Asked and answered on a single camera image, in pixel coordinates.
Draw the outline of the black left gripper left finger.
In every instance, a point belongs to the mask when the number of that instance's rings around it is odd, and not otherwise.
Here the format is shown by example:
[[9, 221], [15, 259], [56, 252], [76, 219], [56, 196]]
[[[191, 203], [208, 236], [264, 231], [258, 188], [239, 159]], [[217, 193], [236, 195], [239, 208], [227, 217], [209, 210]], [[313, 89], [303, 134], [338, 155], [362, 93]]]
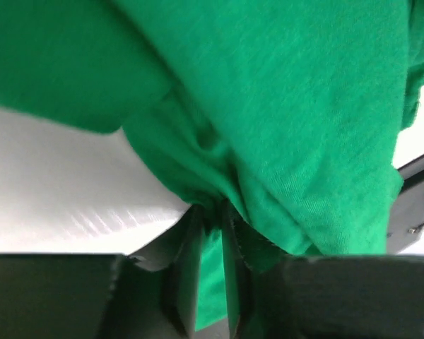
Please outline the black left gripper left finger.
[[0, 338], [190, 338], [203, 211], [123, 254], [0, 254]]

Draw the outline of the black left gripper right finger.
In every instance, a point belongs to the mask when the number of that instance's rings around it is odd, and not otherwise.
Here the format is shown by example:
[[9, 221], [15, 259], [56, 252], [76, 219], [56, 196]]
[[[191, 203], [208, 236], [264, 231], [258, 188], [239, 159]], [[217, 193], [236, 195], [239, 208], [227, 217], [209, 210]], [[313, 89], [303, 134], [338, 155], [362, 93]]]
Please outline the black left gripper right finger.
[[292, 256], [222, 205], [231, 338], [424, 338], [424, 256]]

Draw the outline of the green t shirt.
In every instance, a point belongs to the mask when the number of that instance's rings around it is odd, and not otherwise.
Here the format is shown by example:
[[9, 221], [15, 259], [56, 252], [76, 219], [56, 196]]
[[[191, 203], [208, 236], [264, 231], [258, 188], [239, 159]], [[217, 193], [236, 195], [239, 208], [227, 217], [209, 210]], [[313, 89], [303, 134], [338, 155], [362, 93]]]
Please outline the green t shirt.
[[0, 1], [0, 251], [129, 254], [227, 200], [383, 254], [423, 86], [424, 1]]

